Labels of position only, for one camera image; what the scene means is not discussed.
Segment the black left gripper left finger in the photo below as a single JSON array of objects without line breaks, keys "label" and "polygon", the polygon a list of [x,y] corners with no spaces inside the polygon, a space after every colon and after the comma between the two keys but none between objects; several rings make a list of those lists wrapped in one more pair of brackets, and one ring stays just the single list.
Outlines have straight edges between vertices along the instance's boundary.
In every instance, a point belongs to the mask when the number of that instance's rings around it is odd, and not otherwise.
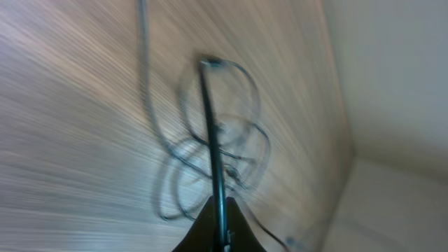
[{"label": "black left gripper left finger", "polygon": [[210,197],[173,252],[213,252],[216,248],[214,198]]}]

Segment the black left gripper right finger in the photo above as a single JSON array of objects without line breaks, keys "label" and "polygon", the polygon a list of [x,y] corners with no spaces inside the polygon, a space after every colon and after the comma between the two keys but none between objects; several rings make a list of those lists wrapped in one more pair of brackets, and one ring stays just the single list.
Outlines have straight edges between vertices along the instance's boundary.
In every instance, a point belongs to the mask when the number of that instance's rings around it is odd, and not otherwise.
[{"label": "black left gripper right finger", "polygon": [[235,198],[227,197],[225,203],[230,252],[266,252],[254,235]]}]

